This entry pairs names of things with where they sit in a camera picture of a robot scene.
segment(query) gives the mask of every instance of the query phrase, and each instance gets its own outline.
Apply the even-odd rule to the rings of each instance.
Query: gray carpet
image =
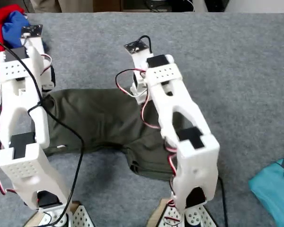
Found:
[[[115,87],[114,75],[133,66],[123,44],[143,34],[155,54],[172,54],[221,145],[230,226],[275,226],[247,182],[284,156],[284,14],[33,14],[29,20],[44,24],[56,89]],[[130,76],[122,83],[130,85]],[[49,158],[68,185],[78,157]],[[166,182],[133,174],[123,154],[105,150],[84,156],[73,198],[97,227],[144,227],[169,193]],[[207,207],[223,226],[219,186]],[[14,194],[0,195],[0,226],[21,226],[32,213]]]

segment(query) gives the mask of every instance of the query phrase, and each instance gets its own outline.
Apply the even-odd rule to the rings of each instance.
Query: blue cloth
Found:
[[[19,11],[11,12],[2,26],[4,42],[12,48],[21,47],[20,37],[23,26],[30,26],[28,20]]]
[[[264,168],[248,184],[278,227],[284,227],[284,158]]]

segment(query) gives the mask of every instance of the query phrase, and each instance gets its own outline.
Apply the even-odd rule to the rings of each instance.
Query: metal bracket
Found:
[[[48,224],[49,221],[50,217],[44,214],[39,225]],[[89,214],[87,213],[85,207],[83,205],[80,205],[78,206],[73,216],[69,217],[68,227],[95,227],[95,225],[90,219]]]
[[[165,217],[175,218],[180,222]],[[217,227],[217,225],[204,206],[188,208],[181,216],[176,208],[166,205],[156,227]]]

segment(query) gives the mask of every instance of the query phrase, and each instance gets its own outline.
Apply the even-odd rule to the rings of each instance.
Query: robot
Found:
[[[23,27],[23,46],[13,50],[35,79],[9,52],[0,52],[0,168],[14,188],[4,192],[17,193],[29,208],[51,216],[50,221],[45,221],[45,215],[40,226],[83,226],[73,220],[82,212],[86,217],[88,214],[83,206],[78,208],[81,213],[70,211],[71,190],[43,151],[49,146],[49,131],[47,112],[41,105],[36,84],[39,91],[47,92],[54,88],[55,81],[49,67],[51,62],[44,58],[41,32],[42,25]],[[136,69],[128,93],[143,107],[150,100],[154,102],[159,116],[156,127],[170,151],[169,163],[174,173],[170,180],[171,200],[157,226],[205,227],[207,221],[208,226],[214,227],[203,205],[214,197],[219,143],[191,99],[173,57],[154,56],[151,43],[148,47],[143,38],[149,37],[144,35],[125,45]],[[17,118],[27,111],[35,123],[35,132],[12,135]],[[174,112],[183,114],[193,127],[176,132],[172,125]]]

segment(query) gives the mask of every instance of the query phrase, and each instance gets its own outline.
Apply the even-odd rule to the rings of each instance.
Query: olive green pants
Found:
[[[116,148],[124,152],[129,168],[151,178],[168,180],[171,169],[160,131],[147,127],[140,119],[141,106],[118,89],[68,89],[51,92],[45,107],[72,127],[85,141],[85,152]],[[158,114],[149,102],[145,120],[158,124]],[[182,118],[174,116],[181,128]],[[80,140],[68,129],[48,117],[50,147],[47,155],[78,152]]]

